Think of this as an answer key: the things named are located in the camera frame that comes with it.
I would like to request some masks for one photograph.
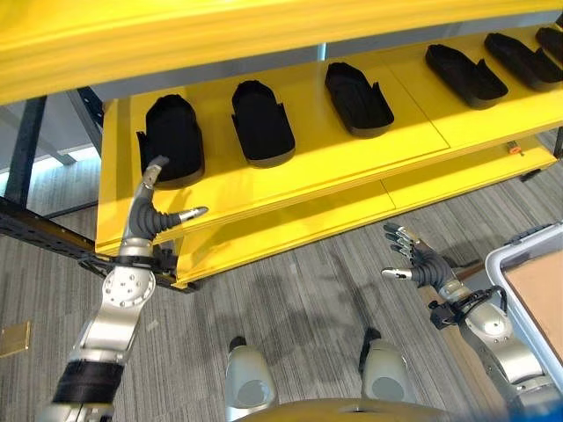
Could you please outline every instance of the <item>plastic container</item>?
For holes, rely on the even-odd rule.
[[[528,345],[559,391],[563,392],[563,366],[557,354],[551,349],[502,272],[504,268],[563,250],[563,222],[556,222],[533,234],[529,233],[517,236],[510,244],[489,253],[485,270],[464,280],[464,284],[471,289],[488,288],[491,285],[504,287],[508,297],[508,317],[514,326],[515,335]]]

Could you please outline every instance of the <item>yellow shelving unit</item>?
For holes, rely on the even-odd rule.
[[[240,222],[198,230],[176,241],[175,286],[183,288],[189,281],[555,162],[533,137],[521,140],[520,145],[523,156],[509,155],[504,145],[497,145]]]
[[[536,29],[520,28],[510,34],[533,45]],[[463,47],[476,49],[468,55],[473,59],[485,56],[493,67],[494,59],[480,47],[485,36],[471,35],[443,42],[462,47],[464,51]],[[471,110],[427,69],[423,54],[418,56],[425,49],[426,45],[420,44],[341,59],[361,69],[370,81],[380,83],[395,114],[389,132],[368,140],[348,135],[340,124],[324,86],[326,62],[156,91],[108,103],[97,251],[115,253],[119,247],[131,196],[141,176],[135,131],[144,129],[145,113],[156,99],[169,93],[181,94],[194,106],[203,133],[206,175],[194,186],[157,191],[156,207],[172,212],[205,205],[210,211],[200,219],[166,231],[157,238],[157,243],[235,222],[247,224],[251,217],[327,195],[352,194],[347,190],[457,156],[466,157],[474,151],[563,124],[560,106],[563,90],[542,93],[527,90],[500,66],[497,66],[498,75],[510,93],[490,109]],[[411,59],[413,54],[417,54],[415,59]],[[270,86],[278,101],[284,103],[296,138],[296,155],[273,169],[248,166],[230,118],[232,93],[240,82],[254,78]]]
[[[560,8],[560,0],[3,0],[0,104],[321,42]]]

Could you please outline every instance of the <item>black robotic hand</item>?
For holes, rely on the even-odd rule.
[[[446,258],[403,226],[389,222],[384,225],[385,237],[392,241],[391,249],[409,258],[412,268],[384,268],[381,274],[390,279],[413,280],[417,287],[433,286],[439,291],[456,279]]]
[[[137,187],[131,202],[127,224],[123,233],[124,240],[139,237],[153,241],[158,233],[208,212],[207,207],[195,207],[173,214],[160,213],[155,209],[152,204],[154,185],[157,183],[160,171],[168,162],[169,159],[167,157],[157,156],[144,171],[143,181]]]

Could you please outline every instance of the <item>silver robot leg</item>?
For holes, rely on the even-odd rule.
[[[416,403],[405,358],[373,328],[366,330],[359,369],[363,398]]]
[[[230,342],[225,381],[225,417],[232,422],[278,404],[266,360],[243,337]]]

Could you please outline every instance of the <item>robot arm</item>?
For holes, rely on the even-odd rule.
[[[502,394],[508,408],[530,414],[549,411],[561,395],[531,350],[517,337],[507,316],[506,293],[500,287],[471,291],[452,271],[444,257],[397,224],[385,224],[391,248],[409,258],[412,268],[385,268],[390,279],[412,280],[417,287],[432,286],[444,299],[428,306],[430,319],[441,330],[458,325],[465,341],[479,356],[486,373]],[[501,307],[487,302],[501,294]]]
[[[159,156],[143,174],[129,209],[115,268],[102,284],[99,311],[84,325],[53,402],[41,413],[40,422],[112,420],[113,398],[135,342],[141,310],[156,286],[150,270],[152,241],[159,232],[208,211],[197,207],[167,215],[153,207],[154,185],[167,162]]]

